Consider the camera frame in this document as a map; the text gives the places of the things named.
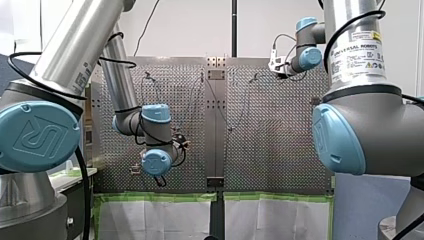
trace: silver robot arm segment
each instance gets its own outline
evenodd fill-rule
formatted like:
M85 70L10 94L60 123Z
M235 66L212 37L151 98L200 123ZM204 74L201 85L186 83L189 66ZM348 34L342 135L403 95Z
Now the silver robot arm segment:
M109 38L103 51L105 58L120 61L127 59L120 33L119 26L116 24L112 37ZM126 136L144 136L143 130L138 126L141 108L137 101L129 66L110 61L101 62L116 114L112 123L113 128Z

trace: metal pole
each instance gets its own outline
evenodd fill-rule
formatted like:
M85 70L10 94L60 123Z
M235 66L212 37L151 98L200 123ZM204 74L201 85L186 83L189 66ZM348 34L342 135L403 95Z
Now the metal pole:
M233 0L233 19L232 19L232 54L231 57L237 57L237 0Z

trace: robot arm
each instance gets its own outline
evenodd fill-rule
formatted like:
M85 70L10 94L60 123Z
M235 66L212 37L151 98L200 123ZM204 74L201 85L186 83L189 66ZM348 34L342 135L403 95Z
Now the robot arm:
M1 134L14 139L0 141L1 169L47 171L74 153L80 139L81 94L102 54L106 59L126 59L122 38L116 36L117 21L134 3L85 0L72 4L27 77L30 81L12 82L0 100ZM128 66L102 61L102 67L116 112L114 129L127 136L147 135L143 168L152 176L166 174L185 151L175 140L180 135L171 134L169 107L140 107Z
M268 66L281 79L311 70L321 63L322 54L317 44L324 43L325 25L318 23L316 18L304 18L296 25L296 56L291 59L288 56L277 57L277 46L274 43Z
M296 56L271 70L290 77L318 66L316 45L327 41L331 89L313 113L320 160L334 172L416 177L424 173L424 134L417 131L424 127L424 111L403 104L401 90L386 79L376 9L372 0L325 1L325 25L310 17L299 21ZM338 33L363 14L368 16Z
M103 51L106 59L126 60L120 33L116 24ZM166 104L140 107L130 68L121 63L101 62L115 109L113 128L126 136L145 136L146 149L141 153L143 170L155 179L165 175L179 156L185 155L187 147L184 136L171 134L169 107Z

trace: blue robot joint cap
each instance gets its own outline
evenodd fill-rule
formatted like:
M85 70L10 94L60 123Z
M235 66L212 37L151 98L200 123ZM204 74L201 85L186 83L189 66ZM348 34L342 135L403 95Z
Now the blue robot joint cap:
M142 108L141 115L143 119L154 123L171 122L169 106L166 104L145 105Z

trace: robot logo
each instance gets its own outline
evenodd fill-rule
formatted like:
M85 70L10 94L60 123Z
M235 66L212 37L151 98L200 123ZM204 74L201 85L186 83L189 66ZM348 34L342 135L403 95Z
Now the robot logo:
M67 132L65 126L35 116L27 121L13 148L32 155L54 158Z

